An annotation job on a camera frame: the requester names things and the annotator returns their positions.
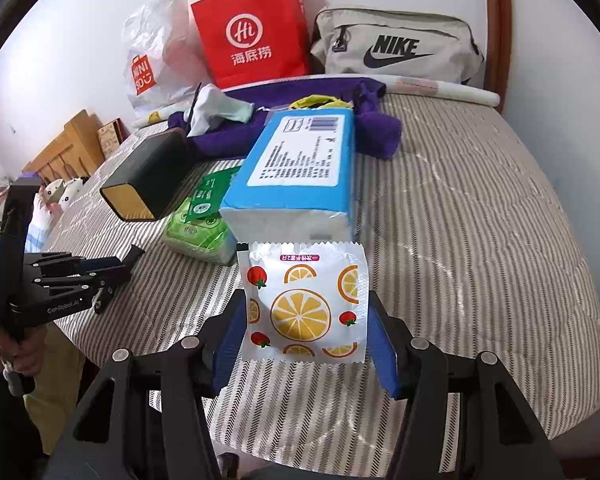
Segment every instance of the snack packet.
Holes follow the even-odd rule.
[[[364,362],[369,274],[361,245],[239,244],[238,264],[243,360]]]

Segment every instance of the barcode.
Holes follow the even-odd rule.
[[[310,132],[334,132],[338,127],[337,117],[314,117],[309,126]]]

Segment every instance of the product label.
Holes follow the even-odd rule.
[[[283,117],[247,186],[337,186],[343,134],[341,115]]]
[[[240,166],[228,170],[215,171],[202,177],[200,184],[191,195],[186,221],[206,218],[218,212],[220,203]]]
[[[131,73],[136,83],[136,95],[140,95],[155,85],[154,71],[151,70],[148,57],[136,56],[131,62]]]
[[[237,48],[251,48],[260,41],[264,28],[253,14],[238,14],[226,26],[226,38]]]
[[[280,254],[281,262],[317,262],[320,254]]]

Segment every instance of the hand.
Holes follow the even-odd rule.
[[[45,354],[46,326],[28,328],[20,343],[0,330],[0,356],[11,361],[14,369],[26,376],[35,376],[42,369]]]

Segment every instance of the purple towel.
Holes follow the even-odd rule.
[[[380,113],[380,99],[386,86],[375,79],[317,78],[299,79],[257,85],[233,90],[226,94],[235,99],[255,103],[256,111],[247,124],[224,121],[219,128],[187,141],[198,160],[243,158],[247,156],[264,128],[268,112],[257,108],[288,105],[312,94],[330,95],[353,102],[356,123],[356,150],[383,160],[389,160],[400,143],[402,123],[395,117]],[[169,126],[184,127],[182,112],[169,117]]]

